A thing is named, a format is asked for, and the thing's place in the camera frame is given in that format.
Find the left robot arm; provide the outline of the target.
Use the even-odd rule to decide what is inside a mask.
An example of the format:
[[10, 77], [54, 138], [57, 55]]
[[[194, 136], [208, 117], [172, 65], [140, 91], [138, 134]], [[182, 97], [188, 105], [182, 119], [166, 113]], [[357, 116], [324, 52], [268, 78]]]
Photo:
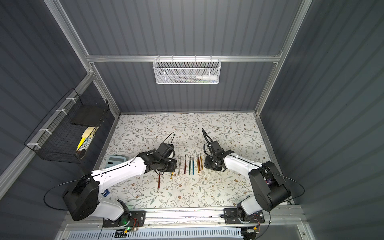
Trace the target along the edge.
[[122, 200], [111, 200], [109, 188], [148, 172], [172, 173], [177, 167], [173, 144], [161, 143], [158, 149], [139, 153], [116, 166], [93, 171], [70, 183], [62, 198], [74, 221], [100, 217], [119, 227], [130, 224], [132, 215]]

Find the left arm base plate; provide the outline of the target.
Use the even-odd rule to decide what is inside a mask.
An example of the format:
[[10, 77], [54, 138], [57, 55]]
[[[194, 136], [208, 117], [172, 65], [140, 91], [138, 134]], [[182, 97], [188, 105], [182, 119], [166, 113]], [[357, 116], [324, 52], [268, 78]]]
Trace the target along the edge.
[[143, 227], [144, 221], [146, 219], [146, 211], [130, 211], [124, 212], [121, 217], [117, 220], [112, 221], [109, 219], [103, 219], [104, 228], [133, 228], [133, 227]]

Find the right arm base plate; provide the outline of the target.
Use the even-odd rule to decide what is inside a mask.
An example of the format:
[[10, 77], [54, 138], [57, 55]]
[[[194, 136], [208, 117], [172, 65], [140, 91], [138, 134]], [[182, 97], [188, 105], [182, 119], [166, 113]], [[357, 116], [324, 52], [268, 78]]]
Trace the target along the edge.
[[224, 208], [224, 212], [220, 215], [226, 224], [255, 224], [265, 223], [263, 211], [255, 212], [251, 215], [246, 214], [239, 208]]

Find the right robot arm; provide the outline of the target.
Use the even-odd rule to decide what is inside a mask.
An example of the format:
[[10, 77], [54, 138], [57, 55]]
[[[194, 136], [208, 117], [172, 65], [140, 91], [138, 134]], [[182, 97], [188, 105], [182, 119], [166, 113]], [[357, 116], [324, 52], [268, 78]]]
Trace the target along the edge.
[[285, 178], [272, 162], [247, 160], [233, 151], [224, 151], [217, 141], [204, 144], [204, 153], [205, 168], [236, 172], [250, 181], [253, 194], [237, 204], [237, 215], [240, 218], [262, 210], [270, 212], [291, 196]]

